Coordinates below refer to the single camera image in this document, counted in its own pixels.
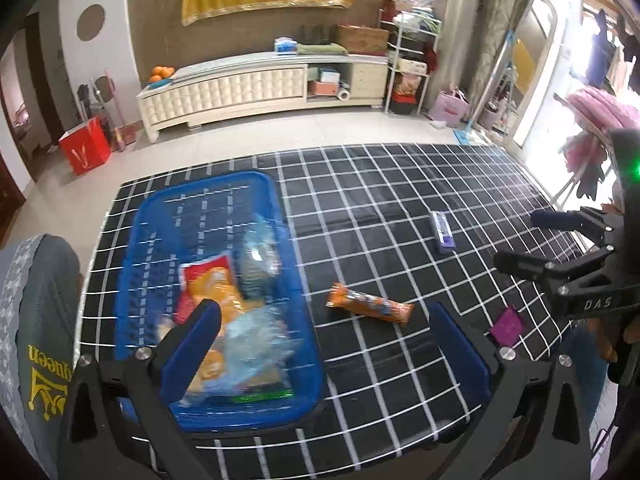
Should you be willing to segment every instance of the blue plastic basket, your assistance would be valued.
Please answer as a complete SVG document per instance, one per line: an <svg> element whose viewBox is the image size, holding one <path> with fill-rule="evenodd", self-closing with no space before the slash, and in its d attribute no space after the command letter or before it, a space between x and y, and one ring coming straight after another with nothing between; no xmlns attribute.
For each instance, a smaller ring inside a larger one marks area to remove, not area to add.
<svg viewBox="0 0 640 480"><path fill-rule="evenodd" d="M302 346L286 363L293 396L248 403L212 397L190 408L173 403L170 409L185 430L282 426L306 415L321 398L324 371L278 200L274 183L267 175L239 171L158 191L136 213L118 280L117 359L128 357L140 346L158 342L156 323L162 314L174 312L180 298L180 264L224 251L238 254L256 213L274 228L282 260L273 299L292 336L302 339ZM126 413L134 416L130 402L123 402L123 406Z"/></svg>

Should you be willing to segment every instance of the person's hand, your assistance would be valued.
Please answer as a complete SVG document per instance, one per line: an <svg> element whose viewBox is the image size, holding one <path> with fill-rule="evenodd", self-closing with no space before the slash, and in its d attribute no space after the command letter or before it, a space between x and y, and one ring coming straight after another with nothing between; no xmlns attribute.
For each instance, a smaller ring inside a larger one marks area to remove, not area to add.
<svg viewBox="0 0 640 480"><path fill-rule="evenodd" d="M616 333L616 330L619 331L619 327L600 318L591 317L587 320L587 330L596 336L600 357L609 363L618 362L618 354L613 347L615 341L612 343L609 334ZM640 316L637 316L626 327L622 337L625 343L629 345L640 342Z"/></svg>

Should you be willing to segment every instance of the white pillar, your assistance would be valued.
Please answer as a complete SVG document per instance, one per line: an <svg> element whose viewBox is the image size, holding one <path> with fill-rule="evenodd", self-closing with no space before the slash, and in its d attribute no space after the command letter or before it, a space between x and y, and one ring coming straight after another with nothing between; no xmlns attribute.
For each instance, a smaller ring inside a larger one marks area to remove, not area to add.
<svg viewBox="0 0 640 480"><path fill-rule="evenodd" d="M104 25L92 40L81 41L77 34L78 18L94 4L104 9ZM108 68L125 122L139 121L135 97L141 87L131 43L128 0L60 0L59 18L66 70L78 107L78 87L88 85L90 78L103 76ZM113 120L119 126L116 116Z"/></svg>

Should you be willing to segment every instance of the black grid tablecloth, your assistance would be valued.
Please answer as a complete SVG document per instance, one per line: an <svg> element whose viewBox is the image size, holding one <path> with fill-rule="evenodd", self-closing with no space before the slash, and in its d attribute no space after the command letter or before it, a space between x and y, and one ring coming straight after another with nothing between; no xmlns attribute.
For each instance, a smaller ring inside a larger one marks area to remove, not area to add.
<svg viewBox="0 0 640 480"><path fill-rule="evenodd" d="M328 381L322 409L298 428L199 439L223 479L335 475L462 432L477 407L466 404L429 332L430 303L452 304L482 330L513 304L526 326L516 349L532 359L550 355L566 329L535 285L493 269L500 248L560 260L579 254L569 235L527 226L529 212L550 206L503 150L377 144L256 155L123 184L86 280L76 355L113 357L117 279L142 201L166 186L250 168L278 181ZM436 252L430 210L449 213L455 254ZM413 303L410 322L401 328L328 309L334 282ZM136 447L161 469L143 434Z"/></svg>

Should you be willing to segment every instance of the red box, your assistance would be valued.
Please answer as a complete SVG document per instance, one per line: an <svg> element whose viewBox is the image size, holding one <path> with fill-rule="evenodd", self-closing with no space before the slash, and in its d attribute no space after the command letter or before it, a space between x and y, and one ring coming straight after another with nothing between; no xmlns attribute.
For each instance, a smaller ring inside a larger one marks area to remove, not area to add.
<svg viewBox="0 0 640 480"><path fill-rule="evenodd" d="M100 121L95 117L69 130L58 143L77 175L103 165L111 156Z"/></svg>
<svg viewBox="0 0 640 480"><path fill-rule="evenodd" d="M312 81L309 83L310 95L336 95L338 93L340 85L338 83L321 83L319 81Z"/></svg>

